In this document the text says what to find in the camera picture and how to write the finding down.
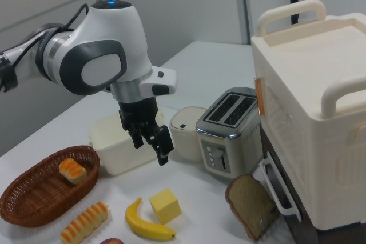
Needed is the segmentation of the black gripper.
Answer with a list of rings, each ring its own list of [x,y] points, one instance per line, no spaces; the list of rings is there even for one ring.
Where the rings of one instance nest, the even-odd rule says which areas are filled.
[[[122,127],[131,136],[134,147],[139,149],[144,144],[144,137],[156,152],[158,164],[163,166],[168,163],[168,155],[174,146],[168,127],[158,126],[156,122],[158,107],[155,97],[118,104]]]

